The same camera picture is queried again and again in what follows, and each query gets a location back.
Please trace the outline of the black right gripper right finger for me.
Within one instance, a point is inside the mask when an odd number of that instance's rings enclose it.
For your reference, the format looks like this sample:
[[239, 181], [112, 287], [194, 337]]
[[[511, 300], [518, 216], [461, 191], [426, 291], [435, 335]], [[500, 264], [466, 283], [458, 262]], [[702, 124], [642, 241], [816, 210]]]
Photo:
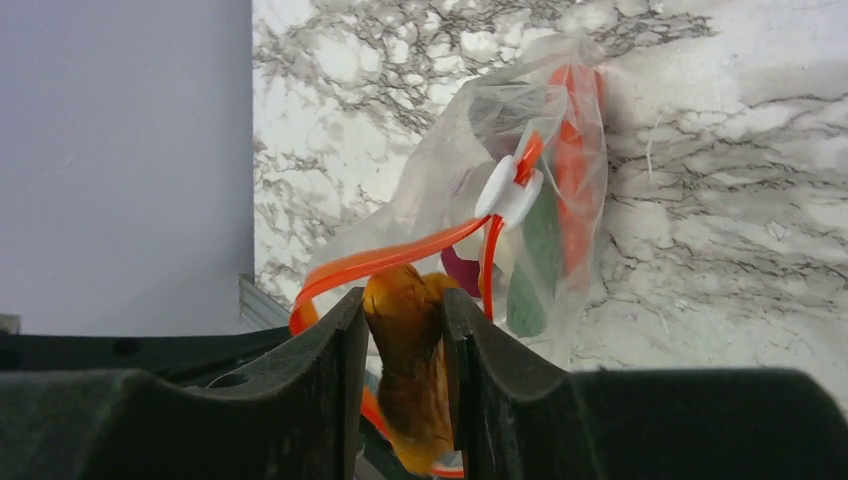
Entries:
[[847, 422], [782, 368], [568, 372], [444, 298], [454, 443], [468, 479], [843, 479]]

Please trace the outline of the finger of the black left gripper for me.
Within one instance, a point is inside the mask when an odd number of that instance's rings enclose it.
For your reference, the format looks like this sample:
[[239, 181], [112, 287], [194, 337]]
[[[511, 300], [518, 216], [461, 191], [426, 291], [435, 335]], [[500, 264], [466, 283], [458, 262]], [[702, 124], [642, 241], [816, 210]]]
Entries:
[[1, 336], [1, 371], [141, 369], [178, 385], [207, 385], [291, 338], [287, 327], [234, 335]]

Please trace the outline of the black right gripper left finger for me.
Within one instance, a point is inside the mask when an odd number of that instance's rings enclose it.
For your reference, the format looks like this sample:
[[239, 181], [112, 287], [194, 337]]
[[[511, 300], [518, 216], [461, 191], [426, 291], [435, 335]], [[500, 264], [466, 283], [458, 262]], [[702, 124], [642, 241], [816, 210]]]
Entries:
[[5, 479], [350, 479], [368, 331], [360, 288], [207, 385], [141, 369], [1, 371]]

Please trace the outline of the green toy cucumber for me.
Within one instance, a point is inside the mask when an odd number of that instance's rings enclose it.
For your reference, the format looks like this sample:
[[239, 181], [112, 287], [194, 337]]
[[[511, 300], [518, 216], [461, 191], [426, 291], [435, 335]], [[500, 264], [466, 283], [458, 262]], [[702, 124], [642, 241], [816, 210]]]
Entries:
[[525, 256], [516, 263], [507, 295], [508, 329], [519, 338], [543, 334], [563, 274], [558, 197], [549, 183], [542, 188], [521, 224]]

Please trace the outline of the orange yellow toy pepper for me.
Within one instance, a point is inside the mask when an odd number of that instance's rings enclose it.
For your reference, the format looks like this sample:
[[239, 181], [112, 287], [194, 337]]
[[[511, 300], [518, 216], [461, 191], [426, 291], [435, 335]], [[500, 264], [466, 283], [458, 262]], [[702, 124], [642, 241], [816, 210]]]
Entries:
[[363, 312], [381, 360], [376, 405], [404, 469], [427, 476], [453, 450], [444, 353], [444, 294], [459, 286], [441, 272], [403, 264], [369, 277]]

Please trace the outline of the magenta toy beet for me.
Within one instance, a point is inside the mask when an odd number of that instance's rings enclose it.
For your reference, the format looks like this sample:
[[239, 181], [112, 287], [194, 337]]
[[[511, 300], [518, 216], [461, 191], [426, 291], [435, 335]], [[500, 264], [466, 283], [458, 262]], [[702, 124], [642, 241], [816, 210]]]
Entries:
[[482, 298], [479, 286], [481, 267], [477, 260], [460, 258], [453, 247], [443, 249], [440, 260], [445, 273], [455, 279], [462, 289], [472, 298]]

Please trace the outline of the clear zip bag orange zipper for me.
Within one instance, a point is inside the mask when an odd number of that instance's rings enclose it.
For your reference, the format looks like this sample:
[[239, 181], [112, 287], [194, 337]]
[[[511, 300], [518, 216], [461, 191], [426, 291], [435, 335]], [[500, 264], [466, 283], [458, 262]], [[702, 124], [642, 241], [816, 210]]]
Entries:
[[[605, 50], [585, 34], [553, 34], [532, 41], [513, 66], [465, 83], [406, 161], [391, 199], [313, 257], [295, 298], [291, 332], [299, 334], [314, 325], [350, 288], [364, 291], [376, 273], [411, 264], [422, 274], [446, 274], [440, 254], [453, 247], [460, 258], [479, 262], [482, 298], [472, 298], [460, 285], [457, 288], [495, 326], [551, 363], [567, 366], [589, 296], [595, 236], [608, 185], [605, 58]], [[585, 288], [575, 287], [563, 265], [546, 331], [519, 338], [506, 325], [509, 281], [516, 263], [525, 256], [521, 224], [542, 184], [550, 184], [557, 201], [562, 198], [555, 185], [553, 160], [569, 100], [566, 88], [550, 84], [549, 78], [566, 65], [593, 67], [603, 81], [598, 100], [601, 169], [592, 177], [601, 206], [590, 277]], [[386, 438], [376, 405], [380, 374], [381, 360], [370, 333], [363, 414]], [[464, 473], [454, 447], [427, 476], [402, 468], [414, 478], [459, 478]]]

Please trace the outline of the red toy chili pepper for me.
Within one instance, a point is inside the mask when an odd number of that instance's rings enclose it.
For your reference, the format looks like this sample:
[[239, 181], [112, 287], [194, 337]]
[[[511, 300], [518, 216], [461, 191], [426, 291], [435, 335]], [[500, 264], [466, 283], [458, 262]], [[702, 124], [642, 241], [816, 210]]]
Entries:
[[564, 271], [573, 286], [588, 285], [592, 243], [601, 200], [592, 177], [601, 169], [602, 146], [599, 97], [601, 74], [593, 67], [566, 65], [549, 78], [563, 86], [569, 111], [563, 117], [555, 142], [553, 175], [557, 192], [557, 215], [561, 232]]

